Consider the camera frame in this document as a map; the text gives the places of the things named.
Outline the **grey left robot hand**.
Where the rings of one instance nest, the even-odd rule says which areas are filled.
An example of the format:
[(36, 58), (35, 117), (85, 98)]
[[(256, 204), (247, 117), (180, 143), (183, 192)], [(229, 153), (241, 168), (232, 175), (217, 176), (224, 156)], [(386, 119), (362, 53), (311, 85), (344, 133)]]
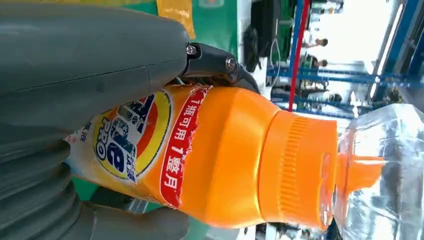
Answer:
[(177, 77), (258, 92), (224, 50), (192, 43), (179, 22), (99, 5), (0, 3), (0, 237), (181, 240), (189, 217), (81, 201), (65, 137), (92, 117)]

